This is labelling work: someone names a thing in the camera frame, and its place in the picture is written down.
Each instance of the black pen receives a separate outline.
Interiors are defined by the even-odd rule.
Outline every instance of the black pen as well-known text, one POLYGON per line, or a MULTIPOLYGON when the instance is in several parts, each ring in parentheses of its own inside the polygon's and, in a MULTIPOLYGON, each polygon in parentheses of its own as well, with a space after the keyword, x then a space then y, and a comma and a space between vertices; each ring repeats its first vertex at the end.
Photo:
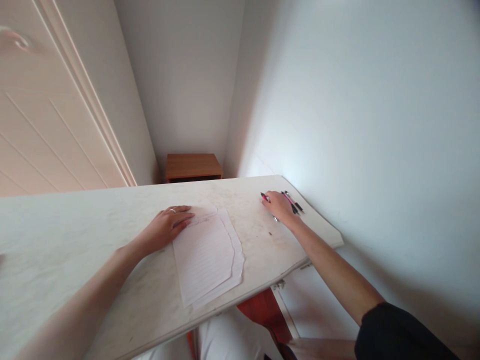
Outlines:
POLYGON ((295 200, 290 196, 290 193, 285 190, 285 194, 290 198, 290 200, 292 201, 292 203, 295 203, 295 206, 298 208, 298 210, 300 210, 303 214, 305 214, 304 210, 302 209, 302 207, 299 205, 298 202, 295 202, 295 200))

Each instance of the stack of paper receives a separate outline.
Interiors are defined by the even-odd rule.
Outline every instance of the stack of paper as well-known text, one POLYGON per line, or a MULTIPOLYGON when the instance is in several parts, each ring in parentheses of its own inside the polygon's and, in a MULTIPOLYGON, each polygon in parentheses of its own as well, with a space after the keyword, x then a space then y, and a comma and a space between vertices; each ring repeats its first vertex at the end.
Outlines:
POLYGON ((185 308, 196 310, 242 282, 245 257, 225 208, 196 211, 173 252, 185 308))

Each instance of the white desk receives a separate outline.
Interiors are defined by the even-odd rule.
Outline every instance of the white desk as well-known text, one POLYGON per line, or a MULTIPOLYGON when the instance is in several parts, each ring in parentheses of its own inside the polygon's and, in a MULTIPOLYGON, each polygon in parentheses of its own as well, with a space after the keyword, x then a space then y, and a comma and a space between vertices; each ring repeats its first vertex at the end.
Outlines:
POLYGON ((278 175, 0 199, 0 358, 14 356, 116 248, 168 206, 228 209, 245 255, 242 283, 197 311, 184 308, 169 245, 134 269, 88 359, 129 359, 273 285, 308 259, 260 204, 268 190, 288 190, 312 229, 332 247, 343 244, 278 175))

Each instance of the door panel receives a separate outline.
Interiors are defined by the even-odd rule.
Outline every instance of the door panel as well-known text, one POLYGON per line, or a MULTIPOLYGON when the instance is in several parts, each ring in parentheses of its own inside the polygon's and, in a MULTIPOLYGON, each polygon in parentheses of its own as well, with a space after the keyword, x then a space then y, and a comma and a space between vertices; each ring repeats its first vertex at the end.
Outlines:
POLYGON ((127 186, 32 0, 0 2, 0 196, 127 186))

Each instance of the person's left hand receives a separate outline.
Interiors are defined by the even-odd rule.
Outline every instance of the person's left hand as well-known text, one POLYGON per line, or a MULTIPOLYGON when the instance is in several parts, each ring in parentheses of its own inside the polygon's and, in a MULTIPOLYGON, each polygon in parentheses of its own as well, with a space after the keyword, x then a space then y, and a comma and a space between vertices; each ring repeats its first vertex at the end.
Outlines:
POLYGON ((170 206, 160 211, 143 231, 133 240, 145 256, 163 249, 190 224, 195 214, 187 212, 191 206, 170 206))

